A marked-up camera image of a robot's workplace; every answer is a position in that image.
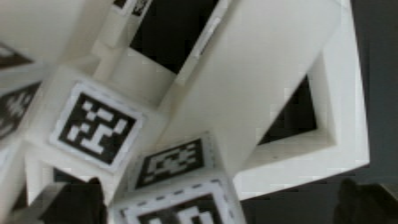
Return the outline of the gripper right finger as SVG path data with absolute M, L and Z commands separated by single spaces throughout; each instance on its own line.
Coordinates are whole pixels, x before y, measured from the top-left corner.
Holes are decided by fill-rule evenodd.
M 398 200 L 381 184 L 342 181 L 333 224 L 398 224 Z

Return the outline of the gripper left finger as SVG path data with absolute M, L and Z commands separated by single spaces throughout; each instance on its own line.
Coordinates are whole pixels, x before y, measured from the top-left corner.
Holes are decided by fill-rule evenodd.
M 100 179 L 51 184 L 29 207 L 11 214 L 11 224 L 107 224 Z

